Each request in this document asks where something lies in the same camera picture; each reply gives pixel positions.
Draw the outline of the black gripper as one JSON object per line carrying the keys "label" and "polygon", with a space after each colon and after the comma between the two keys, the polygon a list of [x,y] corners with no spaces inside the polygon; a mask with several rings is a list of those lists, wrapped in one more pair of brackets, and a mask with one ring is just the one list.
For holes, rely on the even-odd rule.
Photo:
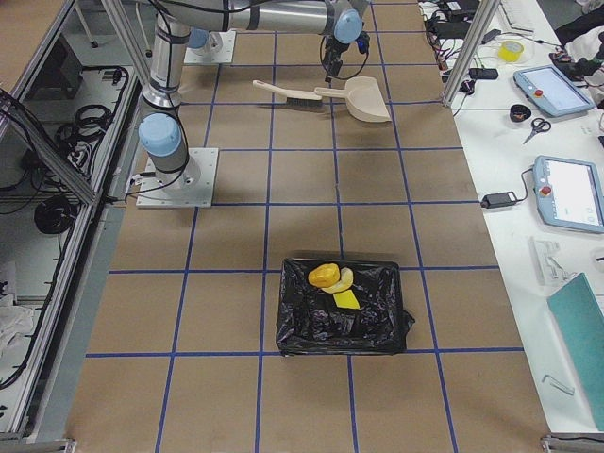
{"label": "black gripper", "polygon": [[327,78],[337,78],[343,66],[342,54],[349,48],[349,43],[342,43],[333,36],[323,38],[323,68]]}

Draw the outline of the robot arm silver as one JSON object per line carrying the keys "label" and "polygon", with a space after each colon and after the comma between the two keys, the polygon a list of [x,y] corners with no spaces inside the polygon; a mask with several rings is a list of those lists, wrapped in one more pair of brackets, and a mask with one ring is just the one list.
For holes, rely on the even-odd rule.
{"label": "robot arm silver", "polygon": [[210,32],[205,29],[192,28],[188,48],[197,54],[207,54],[220,51],[223,40],[219,32]]}
{"label": "robot arm silver", "polygon": [[191,32],[231,30],[316,34],[327,44],[327,75],[336,76],[341,54],[363,35],[366,1],[153,1],[157,13],[153,57],[142,101],[139,136],[161,189],[185,186],[190,154],[178,118],[178,93]]}

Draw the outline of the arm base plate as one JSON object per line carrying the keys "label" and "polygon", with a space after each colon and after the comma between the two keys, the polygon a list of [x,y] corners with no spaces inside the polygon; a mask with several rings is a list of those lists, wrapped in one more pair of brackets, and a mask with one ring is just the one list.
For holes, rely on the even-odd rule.
{"label": "arm base plate", "polygon": [[209,208],[218,164],[217,148],[194,147],[189,149],[189,162],[184,172],[171,178],[157,173],[154,163],[147,159],[144,177],[137,196],[136,206],[141,209]]}
{"label": "arm base plate", "polygon": [[236,32],[208,32],[192,28],[185,53],[186,66],[229,64],[233,60]]}

